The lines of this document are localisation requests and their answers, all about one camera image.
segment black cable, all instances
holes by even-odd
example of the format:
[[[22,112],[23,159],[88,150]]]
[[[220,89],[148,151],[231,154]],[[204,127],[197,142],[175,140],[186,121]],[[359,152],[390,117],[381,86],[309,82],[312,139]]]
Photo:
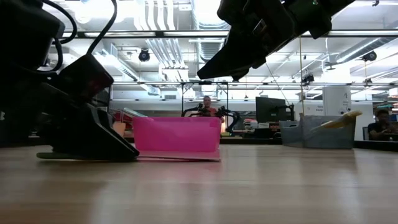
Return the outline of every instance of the black cable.
[[[62,45],[58,38],[55,38],[54,42],[55,42],[55,48],[57,49],[58,62],[57,65],[53,69],[51,69],[51,71],[58,71],[62,67],[63,63]]]
[[[94,40],[94,42],[90,45],[90,47],[87,50],[86,54],[92,54],[95,47],[99,44],[99,42],[102,40],[102,38],[105,36],[105,34],[109,31],[109,29],[112,27],[114,21],[116,20],[116,16],[118,16],[118,4],[116,0],[112,0],[114,11],[111,19],[107,23],[107,25],[104,27],[104,29],[99,33],[97,38]]]
[[[70,22],[72,23],[72,27],[73,27],[72,34],[69,37],[61,40],[60,43],[61,44],[66,44],[66,43],[71,42],[77,35],[77,25],[76,25],[76,22],[73,19],[73,17],[69,14],[69,12],[64,10],[64,8],[59,6],[57,3],[54,3],[54,2],[52,2],[50,0],[43,0],[43,2],[48,4],[49,6],[52,6],[52,7],[56,8],[56,9],[58,9],[62,14],[64,14],[70,20]]]

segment person in red shirt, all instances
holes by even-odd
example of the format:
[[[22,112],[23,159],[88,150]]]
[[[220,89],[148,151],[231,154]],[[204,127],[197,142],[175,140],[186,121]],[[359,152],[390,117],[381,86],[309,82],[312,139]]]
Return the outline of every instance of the person in red shirt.
[[[203,116],[216,116],[217,109],[211,107],[211,98],[210,96],[205,96],[203,97],[203,106],[209,111],[208,114],[205,114]]]

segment desk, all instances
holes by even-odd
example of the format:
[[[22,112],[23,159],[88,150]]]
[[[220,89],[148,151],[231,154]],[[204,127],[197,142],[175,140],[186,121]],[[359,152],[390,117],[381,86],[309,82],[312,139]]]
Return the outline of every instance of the desk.
[[[392,138],[393,141],[398,141],[398,134],[384,134],[387,138]]]
[[[273,139],[276,133],[280,133],[280,128],[256,128],[254,130],[255,138],[259,139]]]
[[[355,148],[398,152],[396,141],[355,141]]]
[[[222,162],[40,161],[0,150],[2,224],[396,223],[398,154],[220,146]]]

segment camera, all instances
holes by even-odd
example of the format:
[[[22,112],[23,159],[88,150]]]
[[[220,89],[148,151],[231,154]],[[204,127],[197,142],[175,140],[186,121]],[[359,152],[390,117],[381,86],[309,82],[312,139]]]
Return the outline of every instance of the camera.
[[[150,59],[149,50],[148,49],[141,49],[141,53],[138,55],[138,59],[141,62],[147,62]]]
[[[303,83],[311,83],[311,82],[314,82],[314,81],[315,81],[315,79],[313,77],[313,74],[305,75],[303,77],[303,80],[302,80]]]
[[[375,53],[375,51],[372,50],[371,52],[367,53],[366,55],[363,55],[361,59],[364,60],[365,62],[367,62],[367,61],[372,62],[375,59],[377,59],[377,54]]]

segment man sitting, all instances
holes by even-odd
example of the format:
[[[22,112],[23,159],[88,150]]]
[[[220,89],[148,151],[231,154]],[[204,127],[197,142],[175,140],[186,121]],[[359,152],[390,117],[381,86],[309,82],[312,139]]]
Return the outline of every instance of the man sitting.
[[[387,134],[394,133],[396,130],[390,124],[390,115],[386,110],[379,110],[376,113],[377,122],[369,124],[368,133],[371,141],[388,141]]]

